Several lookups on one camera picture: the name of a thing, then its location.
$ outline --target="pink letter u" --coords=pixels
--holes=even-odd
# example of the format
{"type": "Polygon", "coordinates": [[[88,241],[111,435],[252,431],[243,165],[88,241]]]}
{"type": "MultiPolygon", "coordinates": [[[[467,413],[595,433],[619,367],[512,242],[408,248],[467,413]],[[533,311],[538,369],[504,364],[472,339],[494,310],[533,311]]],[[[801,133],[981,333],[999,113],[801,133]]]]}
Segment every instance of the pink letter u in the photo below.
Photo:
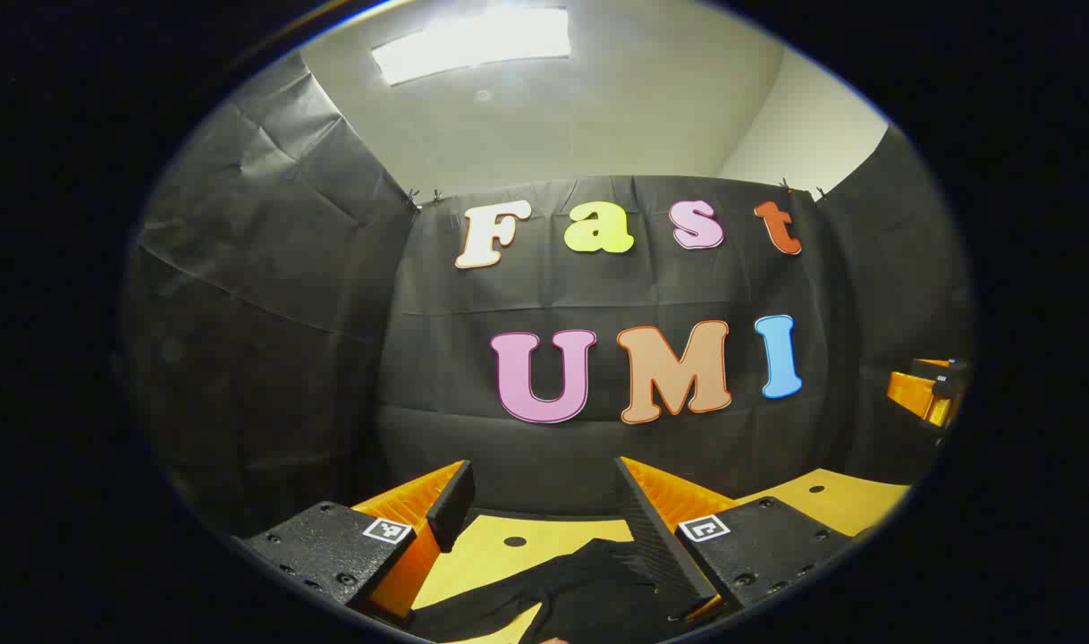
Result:
{"type": "Polygon", "coordinates": [[[560,423],[580,413],[588,402],[588,348],[597,333],[576,329],[552,336],[564,362],[561,398],[541,400],[533,396],[533,363],[529,355],[540,347],[540,338],[526,332],[492,336],[488,343],[497,352],[497,388],[501,406],[529,423],[560,423]]]}

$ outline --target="colorful foam letter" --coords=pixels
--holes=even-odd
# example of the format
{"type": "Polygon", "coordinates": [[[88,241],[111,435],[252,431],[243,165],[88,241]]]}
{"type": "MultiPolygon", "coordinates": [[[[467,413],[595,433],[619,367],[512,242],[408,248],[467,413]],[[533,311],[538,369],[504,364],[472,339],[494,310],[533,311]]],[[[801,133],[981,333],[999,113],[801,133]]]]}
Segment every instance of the colorful foam letter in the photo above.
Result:
{"type": "Polygon", "coordinates": [[[779,209],[774,202],[767,202],[756,208],[756,217],[759,217],[767,224],[768,236],[771,238],[771,243],[779,248],[779,252],[798,254],[803,250],[803,244],[786,231],[786,224],[791,223],[791,216],[779,209]]]}
{"type": "Polygon", "coordinates": [[[561,331],[552,343],[564,360],[564,388],[561,398],[541,400],[533,396],[533,363],[529,354],[540,345],[531,333],[500,333],[488,343],[497,352],[497,388],[501,406],[528,423],[560,423],[580,413],[588,402],[588,348],[597,343],[597,333],[584,329],[561,331]]]}
{"type": "Polygon", "coordinates": [[[762,396],[784,398],[803,387],[795,374],[795,353],[791,348],[791,330],[795,327],[790,315],[769,315],[756,320],[756,331],[767,345],[767,385],[762,396]]]}
{"type": "Polygon", "coordinates": [[[501,253],[492,250],[492,240],[501,242],[503,246],[512,244],[512,236],[517,231],[516,220],[512,218],[524,221],[531,212],[533,207],[524,199],[467,209],[469,229],[466,231],[466,247],[453,264],[457,268],[479,268],[497,264],[501,259],[501,253]]]}
{"type": "Polygon", "coordinates": [[[652,387],[660,392],[668,411],[675,415],[696,384],[696,396],[687,403],[693,412],[714,412],[732,404],[723,366],[723,342],[727,323],[700,321],[687,338],[683,359],[656,327],[632,327],[620,331],[617,343],[627,351],[632,366],[631,403],[620,413],[627,424],[650,423],[660,417],[652,402],[652,387]]]}
{"type": "Polygon", "coordinates": [[[707,202],[672,204],[668,217],[676,228],[672,236],[685,248],[713,248],[723,242],[723,227],[711,219],[715,211],[707,202]]]}
{"type": "Polygon", "coordinates": [[[574,252],[623,253],[636,241],[627,233],[627,215],[611,202],[580,204],[568,212],[568,219],[575,223],[564,232],[564,243],[574,252]]]}

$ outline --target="yellow table surface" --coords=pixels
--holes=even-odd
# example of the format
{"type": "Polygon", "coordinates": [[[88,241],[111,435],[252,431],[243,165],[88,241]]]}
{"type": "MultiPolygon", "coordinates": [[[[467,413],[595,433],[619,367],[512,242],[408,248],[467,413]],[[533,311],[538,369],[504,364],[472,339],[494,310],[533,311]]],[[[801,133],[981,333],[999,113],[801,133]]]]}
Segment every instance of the yellow table surface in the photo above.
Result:
{"type": "MultiPolygon", "coordinates": [[[[827,470],[815,470],[797,479],[737,498],[736,501],[742,505],[770,495],[823,525],[854,537],[881,521],[907,489],[908,486],[868,482],[827,470]],[[822,489],[818,493],[810,491],[815,486],[822,486],[822,489]]],[[[576,552],[591,538],[631,542],[632,533],[623,519],[607,522],[558,522],[477,517],[462,532],[453,551],[442,554],[433,563],[413,607],[427,607],[474,587],[500,582],[554,557],[576,552]],[[514,536],[524,538],[525,545],[505,546],[504,539],[514,536]]],[[[534,605],[501,631],[465,642],[515,644],[539,610],[540,604],[534,605]]]]}

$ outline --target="ceiling light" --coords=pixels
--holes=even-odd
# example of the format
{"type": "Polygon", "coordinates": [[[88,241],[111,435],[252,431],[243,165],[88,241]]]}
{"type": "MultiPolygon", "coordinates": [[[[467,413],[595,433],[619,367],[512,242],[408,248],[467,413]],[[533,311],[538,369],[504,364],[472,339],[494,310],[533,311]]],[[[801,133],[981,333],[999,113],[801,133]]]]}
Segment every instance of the ceiling light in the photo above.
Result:
{"type": "Polygon", "coordinates": [[[567,58],[565,9],[503,9],[443,23],[370,52],[386,83],[397,85],[484,62],[567,58]]]}

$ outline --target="blue letter i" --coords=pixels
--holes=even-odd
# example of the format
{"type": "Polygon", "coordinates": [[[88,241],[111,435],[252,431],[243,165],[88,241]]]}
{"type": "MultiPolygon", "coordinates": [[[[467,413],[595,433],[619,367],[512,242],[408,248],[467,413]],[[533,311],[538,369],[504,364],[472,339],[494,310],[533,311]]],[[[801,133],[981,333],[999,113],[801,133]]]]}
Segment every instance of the blue letter i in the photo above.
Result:
{"type": "Polygon", "coordinates": [[[791,329],[795,327],[790,315],[769,315],[756,321],[756,331],[767,345],[767,386],[762,396],[784,398],[803,387],[795,374],[795,354],[791,349],[791,329]]]}

